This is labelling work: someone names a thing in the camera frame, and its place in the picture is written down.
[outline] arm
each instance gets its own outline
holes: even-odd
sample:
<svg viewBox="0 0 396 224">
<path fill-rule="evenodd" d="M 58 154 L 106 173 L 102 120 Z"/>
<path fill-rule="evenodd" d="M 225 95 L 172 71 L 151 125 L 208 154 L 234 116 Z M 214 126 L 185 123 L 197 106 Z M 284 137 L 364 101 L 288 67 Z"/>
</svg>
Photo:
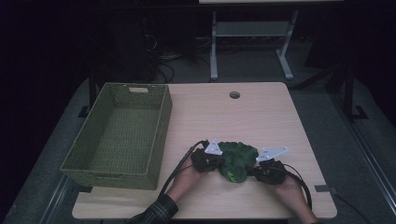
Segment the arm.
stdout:
<svg viewBox="0 0 396 224">
<path fill-rule="evenodd" d="M 207 174 L 199 173 L 195 170 L 192 166 L 190 157 L 186 159 L 180 170 L 182 171 L 175 176 L 171 188 L 166 192 L 166 194 L 171 197 L 175 203 L 177 203 L 204 175 Z"/>
<path fill-rule="evenodd" d="M 280 185 L 265 186 L 285 204 L 303 224 L 317 223 L 318 219 L 306 204 L 301 186 L 290 176 Z"/>
<path fill-rule="evenodd" d="M 176 203 L 207 173 L 199 173 L 188 157 L 175 176 L 171 188 L 157 199 L 145 212 L 134 216 L 130 224 L 167 223 L 178 211 Z"/>
</svg>

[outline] hand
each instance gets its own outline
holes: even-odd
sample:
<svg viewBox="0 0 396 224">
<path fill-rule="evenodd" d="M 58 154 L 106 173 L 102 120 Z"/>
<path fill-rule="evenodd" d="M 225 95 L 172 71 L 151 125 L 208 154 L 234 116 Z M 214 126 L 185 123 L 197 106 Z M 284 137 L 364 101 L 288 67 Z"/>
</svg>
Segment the hand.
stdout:
<svg viewBox="0 0 396 224">
<path fill-rule="evenodd" d="M 207 173 L 199 173 L 192 166 L 191 158 L 188 157 L 180 167 L 180 172 L 175 176 L 172 187 L 166 194 L 177 203 L 183 195 L 192 189 L 198 181 Z"/>
<path fill-rule="evenodd" d="M 296 180 L 286 175 L 282 184 L 265 184 L 265 186 L 271 190 L 283 204 L 293 211 L 302 223 L 308 224 L 318 222 L 317 217 L 308 207 L 303 190 Z"/>
</svg>

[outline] metal stand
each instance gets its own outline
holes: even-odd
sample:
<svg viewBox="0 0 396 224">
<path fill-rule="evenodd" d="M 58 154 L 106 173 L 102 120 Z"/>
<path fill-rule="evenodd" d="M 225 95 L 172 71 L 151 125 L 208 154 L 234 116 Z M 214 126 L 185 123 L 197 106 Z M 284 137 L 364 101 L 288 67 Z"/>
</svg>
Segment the metal stand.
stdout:
<svg viewBox="0 0 396 224">
<path fill-rule="evenodd" d="M 289 21 L 217 21 L 217 12 L 213 12 L 212 50 L 210 52 L 210 78 L 218 79 L 216 58 L 217 36 L 284 36 L 285 42 L 281 49 L 276 50 L 277 58 L 282 66 L 286 79 L 293 79 L 288 61 L 285 58 L 289 46 L 298 10 L 294 10 Z"/>
</svg>

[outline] green wicker basket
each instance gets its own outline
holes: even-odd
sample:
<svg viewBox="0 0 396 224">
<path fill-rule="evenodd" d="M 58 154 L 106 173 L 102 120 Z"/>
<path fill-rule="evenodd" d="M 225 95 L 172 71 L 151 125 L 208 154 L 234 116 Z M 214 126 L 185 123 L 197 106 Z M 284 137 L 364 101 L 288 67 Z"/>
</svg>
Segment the green wicker basket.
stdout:
<svg viewBox="0 0 396 224">
<path fill-rule="evenodd" d="M 61 171 L 83 186 L 156 189 L 171 111 L 167 85 L 106 83 Z"/>
</svg>

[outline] wooden table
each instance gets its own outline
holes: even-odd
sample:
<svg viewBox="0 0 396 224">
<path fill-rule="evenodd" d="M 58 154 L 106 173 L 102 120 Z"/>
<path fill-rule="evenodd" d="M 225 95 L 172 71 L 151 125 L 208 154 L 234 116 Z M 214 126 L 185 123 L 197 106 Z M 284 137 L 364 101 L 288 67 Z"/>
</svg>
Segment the wooden table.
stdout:
<svg viewBox="0 0 396 224">
<path fill-rule="evenodd" d="M 283 83 L 208 83 L 169 85 L 173 111 L 157 190 L 93 188 L 81 192 L 76 218 L 128 218 L 143 212 L 157 198 L 164 181 L 187 150 L 200 140 L 243 142 L 263 147 L 288 147 L 277 157 L 296 168 L 312 194 L 318 217 L 335 217 L 329 192 L 302 123 Z M 240 93 L 239 99 L 230 97 Z M 179 203 L 174 218 L 290 218 L 294 215 L 254 177 L 235 184 L 218 171 L 209 173 Z"/>
</svg>

